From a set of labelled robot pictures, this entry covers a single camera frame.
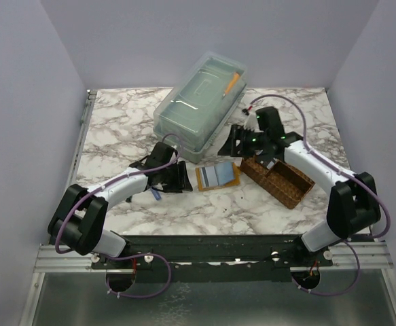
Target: red wire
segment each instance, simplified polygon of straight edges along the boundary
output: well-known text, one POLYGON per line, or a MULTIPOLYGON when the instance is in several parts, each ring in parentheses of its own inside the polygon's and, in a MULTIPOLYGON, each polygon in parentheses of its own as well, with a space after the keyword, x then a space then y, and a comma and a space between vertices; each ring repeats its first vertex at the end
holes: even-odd
POLYGON ((136 270, 137 270, 137 260, 136 260, 136 258, 133 258, 133 260, 132 260, 132 273, 136 274, 136 270))
POLYGON ((314 261, 314 265, 312 265, 311 269, 309 270, 309 275, 312 275, 312 270, 317 265, 317 259, 314 261))

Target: orange pencil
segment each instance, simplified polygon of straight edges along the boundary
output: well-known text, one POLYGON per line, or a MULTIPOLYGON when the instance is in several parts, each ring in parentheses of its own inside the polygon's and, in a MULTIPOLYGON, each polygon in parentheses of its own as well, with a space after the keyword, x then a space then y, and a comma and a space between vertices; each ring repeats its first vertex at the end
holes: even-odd
POLYGON ((238 78, 240 78, 240 75, 237 72, 235 72, 233 78, 228 84, 228 87, 225 89, 225 92, 223 93, 223 97, 225 97, 225 95, 230 92, 231 88, 234 87, 234 85, 238 81, 238 78))

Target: small card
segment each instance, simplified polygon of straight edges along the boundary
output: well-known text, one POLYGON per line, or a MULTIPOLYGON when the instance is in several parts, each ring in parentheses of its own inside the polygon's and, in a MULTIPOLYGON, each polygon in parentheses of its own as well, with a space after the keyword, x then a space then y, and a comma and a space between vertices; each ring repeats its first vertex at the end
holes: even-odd
POLYGON ((240 184, 239 170, 233 162, 196 168, 198 189, 201 192, 240 184))

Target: white marble tabletop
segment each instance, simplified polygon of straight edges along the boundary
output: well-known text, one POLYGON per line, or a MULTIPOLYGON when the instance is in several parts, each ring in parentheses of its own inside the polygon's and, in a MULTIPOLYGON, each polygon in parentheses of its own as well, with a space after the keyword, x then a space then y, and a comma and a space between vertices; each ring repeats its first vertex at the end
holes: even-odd
MULTIPOLYGON (((87 186, 121 173, 128 165, 147 155, 156 144, 153 114, 167 88, 118 89, 98 91, 88 134, 84 143, 77 182, 87 186)), ((232 160, 217 157, 230 130, 241 124, 241 109, 253 98, 267 93, 282 94, 295 101, 305 112, 308 141, 324 155, 348 167, 335 120, 322 88, 247 90, 238 109, 198 164, 187 162, 193 192, 161 194, 156 201, 151 192, 133 196, 107 213, 105 228, 118 234, 301 234, 325 218, 327 196, 319 187, 306 195, 293 210, 252 181, 240 176, 235 187, 199 192, 195 167, 232 160)), ((273 105, 280 109, 285 131, 302 133, 295 109, 278 98, 265 98, 256 108, 273 105)))

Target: metal sheet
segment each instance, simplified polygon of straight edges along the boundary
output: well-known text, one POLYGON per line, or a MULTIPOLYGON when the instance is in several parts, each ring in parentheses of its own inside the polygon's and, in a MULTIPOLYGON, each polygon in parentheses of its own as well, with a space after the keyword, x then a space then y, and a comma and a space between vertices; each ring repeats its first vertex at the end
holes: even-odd
MULTIPOLYGON (((326 271, 322 291, 337 291, 353 271, 326 271)), ((154 291, 139 285, 135 291, 154 291)), ((174 283, 150 300, 107 295, 102 274, 46 274, 36 326, 173 325, 396 325, 382 272, 363 271, 341 297, 315 297, 292 283, 174 283)))

